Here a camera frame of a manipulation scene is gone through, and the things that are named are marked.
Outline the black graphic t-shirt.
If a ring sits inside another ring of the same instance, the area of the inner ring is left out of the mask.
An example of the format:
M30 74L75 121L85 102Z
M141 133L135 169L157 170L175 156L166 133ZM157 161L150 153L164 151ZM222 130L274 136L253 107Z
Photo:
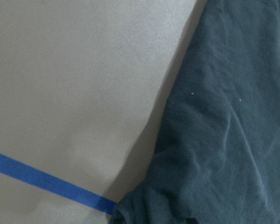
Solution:
M280 224L280 0L209 0L112 224Z

